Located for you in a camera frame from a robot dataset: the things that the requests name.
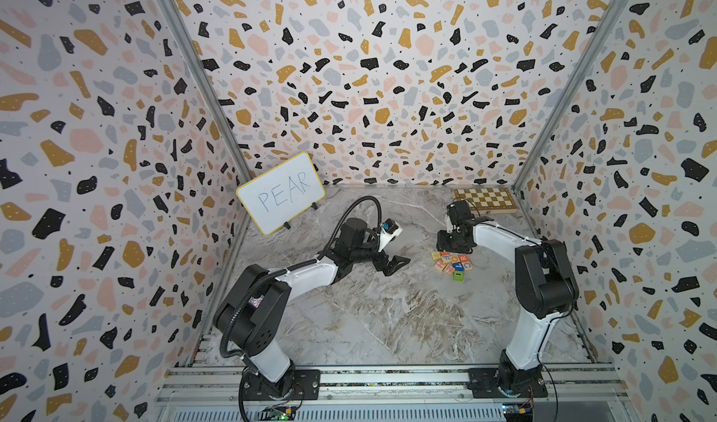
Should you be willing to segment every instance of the yellow whiteboard frame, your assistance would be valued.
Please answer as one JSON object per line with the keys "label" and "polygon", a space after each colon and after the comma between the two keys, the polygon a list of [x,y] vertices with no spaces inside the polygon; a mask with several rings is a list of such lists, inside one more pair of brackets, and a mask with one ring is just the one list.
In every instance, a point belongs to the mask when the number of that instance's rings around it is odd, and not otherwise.
{"label": "yellow whiteboard frame", "polygon": [[[246,206],[245,202],[242,200],[242,197],[239,196],[239,190],[241,190],[242,187],[253,183],[254,181],[256,181],[257,179],[259,179],[260,177],[271,173],[275,168],[281,167],[281,166],[284,165],[286,162],[289,162],[291,159],[298,158],[298,157],[301,156],[301,155],[307,155],[308,158],[309,158],[309,161],[311,161],[311,156],[309,155],[309,153],[306,152],[306,151],[302,151],[301,153],[297,154],[296,156],[293,156],[293,157],[291,157],[291,158],[289,158],[289,159],[286,159],[284,162],[282,162],[281,164],[277,165],[276,167],[273,167],[273,168],[271,168],[270,170],[265,171],[265,172],[262,173],[261,175],[256,176],[254,179],[252,179],[252,180],[249,181],[248,183],[244,183],[244,184],[242,184],[242,185],[240,185],[240,186],[237,187],[237,191],[235,192],[235,193],[237,194],[237,198],[239,199],[239,201],[241,201],[242,205],[244,205],[244,209],[249,213],[249,216],[252,217],[252,220],[254,221],[254,224],[257,225],[257,228],[259,229],[259,232],[261,232],[262,235],[264,235],[264,236],[270,236],[271,234],[273,234],[273,233],[276,232],[277,230],[282,229],[284,226],[279,226],[279,227],[277,227],[276,229],[272,230],[272,231],[269,232],[269,233],[264,233],[264,231],[261,229],[261,227],[260,227],[259,224],[257,223],[256,219],[254,218],[254,215],[252,215],[252,212],[249,210],[249,208]],[[316,175],[316,180],[318,181],[318,184],[321,186],[321,190],[323,191],[323,195],[321,196],[321,198],[319,198],[319,199],[317,200],[317,201],[321,201],[321,200],[324,199],[324,197],[326,197],[326,189],[323,188],[323,184],[321,183],[321,179],[318,177],[318,173],[316,172],[316,168],[312,168],[311,171],[313,171],[313,172],[314,172],[314,175]],[[298,217],[299,215],[301,215],[302,213],[306,212],[306,210],[309,209],[309,207],[311,207],[311,205],[309,205],[307,208],[305,208],[305,209],[299,211],[296,215],[294,215],[293,217],[289,218],[288,221],[291,221],[291,220],[293,220],[294,218],[296,218],[296,217]]]}

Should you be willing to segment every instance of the whiteboard stand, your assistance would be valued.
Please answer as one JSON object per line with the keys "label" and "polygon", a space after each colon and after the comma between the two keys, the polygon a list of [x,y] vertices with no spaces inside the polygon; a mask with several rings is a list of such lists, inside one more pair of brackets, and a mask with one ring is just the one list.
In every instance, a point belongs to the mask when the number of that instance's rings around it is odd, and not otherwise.
{"label": "whiteboard stand", "polygon": [[[315,202],[312,202],[312,203],[311,203],[311,208],[312,208],[314,211],[316,211],[316,210],[318,210],[318,205],[317,205]],[[291,224],[289,224],[288,221],[285,221],[285,222],[284,222],[284,227],[285,227],[286,229],[291,229]]]}

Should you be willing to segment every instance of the marble surface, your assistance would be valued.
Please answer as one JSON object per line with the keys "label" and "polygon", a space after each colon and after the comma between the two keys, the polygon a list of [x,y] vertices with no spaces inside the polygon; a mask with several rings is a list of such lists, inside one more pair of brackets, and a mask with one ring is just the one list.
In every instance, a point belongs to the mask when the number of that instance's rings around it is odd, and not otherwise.
{"label": "marble surface", "polygon": [[[228,283],[235,283],[250,264],[271,268],[312,257],[344,210],[368,194],[381,202],[384,220],[393,218],[404,229],[386,252],[409,257],[411,263],[391,277],[370,263],[356,264],[340,282],[292,301],[277,336],[282,349],[296,364],[496,363],[518,319],[513,266],[492,251],[474,248],[469,256],[474,269],[463,282],[434,268],[430,253],[438,230],[444,229],[451,189],[327,188],[318,210],[292,220],[291,230],[265,237],[251,222]],[[371,202],[360,204],[350,216],[376,224]],[[492,217],[511,230],[530,233],[520,213]],[[236,357],[221,358],[221,334],[212,328],[210,335],[203,366],[241,364]],[[571,320],[560,320],[543,361],[589,362]]]}

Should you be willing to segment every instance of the black cable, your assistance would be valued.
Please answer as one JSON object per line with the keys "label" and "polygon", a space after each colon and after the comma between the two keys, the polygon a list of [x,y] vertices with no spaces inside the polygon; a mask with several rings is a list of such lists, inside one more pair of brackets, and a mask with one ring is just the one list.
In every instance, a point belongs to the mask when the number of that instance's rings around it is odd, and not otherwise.
{"label": "black cable", "polygon": [[318,257],[317,257],[318,260],[321,260],[324,256],[326,256],[326,253],[327,253],[328,250],[331,248],[331,244],[334,242],[334,240],[336,240],[336,236],[338,235],[338,231],[341,229],[341,226],[344,224],[344,221],[346,220],[346,217],[348,216],[348,214],[349,214],[351,211],[353,211],[353,210],[354,210],[354,207],[356,207],[357,205],[359,205],[361,202],[368,201],[368,200],[370,200],[370,201],[376,203],[376,209],[377,209],[378,212],[379,212],[379,213],[378,213],[378,223],[376,224],[376,227],[377,227],[377,228],[380,228],[380,227],[381,227],[381,221],[382,221],[382,218],[381,218],[381,203],[379,202],[379,200],[376,199],[375,196],[371,196],[371,195],[365,195],[365,196],[360,197],[358,200],[356,200],[356,201],[354,201],[353,203],[351,203],[351,205],[349,205],[349,207],[344,211],[344,214],[343,214],[343,215],[341,216],[341,218],[338,220],[338,223],[336,224],[336,228],[334,228],[333,233],[331,234],[331,237],[328,238],[328,243],[325,245],[325,247],[323,248],[323,250],[321,250],[321,252],[319,253],[319,255],[318,255]]}
{"label": "black cable", "polygon": [[[552,324],[553,321],[556,321],[557,319],[563,319],[563,318],[569,317],[572,314],[574,308],[575,307],[571,303],[570,310],[566,314],[564,314],[562,316],[557,316],[557,317],[551,319],[550,321],[548,321],[548,328],[550,328],[550,324]],[[543,362],[540,361],[540,352],[543,350],[543,343],[545,342],[545,338],[548,336],[548,332],[550,332],[550,330],[545,331],[545,333],[543,334],[543,339],[541,340],[540,344],[538,345],[538,353],[536,354],[536,359],[538,360],[538,364],[540,364],[542,367],[545,368],[545,371],[548,373],[548,376],[550,377],[550,381],[553,383],[553,391],[555,392],[555,416],[553,417],[553,422],[556,422],[558,420],[558,409],[559,409],[558,388],[556,388],[556,386],[555,386],[555,381],[553,380],[553,375],[550,373],[550,369],[548,369],[543,364]]]}
{"label": "black cable", "polygon": [[246,415],[246,409],[244,409],[244,393],[242,392],[244,391],[244,384],[246,383],[245,374],[248,369],[248,367],[245,367],[242,371],[242,379],[239,381],[239,396],[237,397],[237,402],[239,405],[239,414],[242,416],[242,420],[244,422],[249,422],[249,417]]}

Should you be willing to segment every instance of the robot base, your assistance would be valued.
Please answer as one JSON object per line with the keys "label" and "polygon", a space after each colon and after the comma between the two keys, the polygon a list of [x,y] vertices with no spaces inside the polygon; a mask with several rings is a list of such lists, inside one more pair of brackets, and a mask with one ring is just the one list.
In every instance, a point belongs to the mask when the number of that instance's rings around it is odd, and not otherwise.
{"label": "robot base", "polygon": [[[273,386],[271,383],[267,383],[262,375],[248,374],[246,377],[246,384],[249,385],[241,390],[242,397],[245,401],[254,400],[273,400],[280,399],[284,400],[284,396],[273,395]],[[293,383],[289,386],[294,387],[294,394],[291,397],[292,400],[301,400],[302,392],[304,400],[318,400],[318,387],[321,385],[321,371],[318,369],[300,369],[293,374]]]}
{"label": "robot base", "polygon": [[500,364],[493,367],[476,367],[468,370],[468,389],[473,398],[548,397],[548,389],[542,378],[542,366],[530,370],[516,370],[506,351],[500,354]]}

